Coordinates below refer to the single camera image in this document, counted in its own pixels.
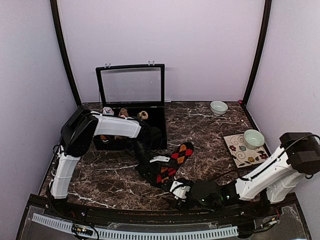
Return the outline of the black argyle orange red sock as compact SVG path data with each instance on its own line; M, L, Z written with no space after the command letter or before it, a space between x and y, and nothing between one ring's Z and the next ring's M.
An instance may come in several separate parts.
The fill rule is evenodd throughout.
M170 157L169 162L153 162L159 169L157 177L159 186L156 187L162 188L163 185L172 183L179 168L193 155L193 152L194 145L191 142L184 142L172 154L165 155Z

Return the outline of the striped beige maroon sock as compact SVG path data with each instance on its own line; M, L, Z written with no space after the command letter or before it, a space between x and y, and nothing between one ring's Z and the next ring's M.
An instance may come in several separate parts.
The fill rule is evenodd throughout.
M146 111L141 111L137 114L137 118L140 120L147 120L149 118L149 115Z

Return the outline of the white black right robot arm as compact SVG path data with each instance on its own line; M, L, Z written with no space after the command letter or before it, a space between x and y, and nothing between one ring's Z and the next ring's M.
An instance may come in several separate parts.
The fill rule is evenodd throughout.
M280 146L257 168L236 180L219 185L215 180L174 180L169 192L176 207L218 211L253 200L260 192L266 198L255 205L255 213L266 217L305 177L320 171L320 137L310 132L286 132Z

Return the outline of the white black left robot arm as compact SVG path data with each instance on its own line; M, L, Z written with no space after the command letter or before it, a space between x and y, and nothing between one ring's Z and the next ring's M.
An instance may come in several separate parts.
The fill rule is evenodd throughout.
M67 198L76 165L91 144L100 151L133 150L138 163L146 166L152 159L151 152L161 147L162 133L138 117L103 114L80 106L63 125L59 143L52 148L57 164L47 195L55 199L50 208L60 218L71 213L62 199Z

